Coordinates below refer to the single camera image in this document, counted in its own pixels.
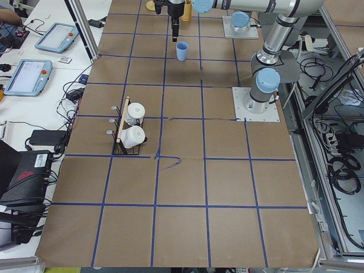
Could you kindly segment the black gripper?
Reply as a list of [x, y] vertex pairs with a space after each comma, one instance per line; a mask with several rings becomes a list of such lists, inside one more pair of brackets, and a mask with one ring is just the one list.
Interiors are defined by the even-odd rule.
[[156, 14], [161, 14], [162, 7], [167, 5], [167, 0], [154, 0]]
[[167, 12], [172, 21], [172, 41], [176, 43], [179, 37], [179, 18], [183, 16], [183, 0], [168, 0]]

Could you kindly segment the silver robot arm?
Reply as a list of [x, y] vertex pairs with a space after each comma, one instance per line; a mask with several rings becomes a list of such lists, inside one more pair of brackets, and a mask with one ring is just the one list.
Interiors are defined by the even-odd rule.
[[[184, 14], [186, 1], [154, 1], [155, 12], [160, 14], [163, 6], [167, 6], [168, 15], [172, 19], [172, 29], [179, 29], [179, 18]], [[214, 1], [195, 1], [192, 5], [198, 13], [207, 13], [214, 5]], [[231, 29], [235, 32], [250, 27], [250, 15], [244, 11], [235, 11], [231, 16]]]
[[280, 76], [274, 69], [282, 47], [296, 22], [317, 11], [324, 1], [192, 1], [193, 9], [204, 14], [211, 9], [258, 11], [266, 14], [276, 13], [276, 19], [264, 44], [252, 58], [251, 64], [259, 63], [263, 69], [254, 76], [250, 94], [245, 98], [246, 103], [264, 105], [280, 84]]

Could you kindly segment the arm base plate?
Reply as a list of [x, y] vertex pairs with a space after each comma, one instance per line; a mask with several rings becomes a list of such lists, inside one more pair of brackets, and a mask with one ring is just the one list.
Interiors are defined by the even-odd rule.
[[253, 26], [253, 19], [244, 27], [235, 27], [232, 24], [231, 16], [223, 16], [222, 24], [224, 27], [225, 38], [231, 39], [259, 39], [258, 29]]
[[274, 95], [267, 102], [256, 102], [251, 88], [232, 87], [235, 118], [241, 122], [280, 122]]

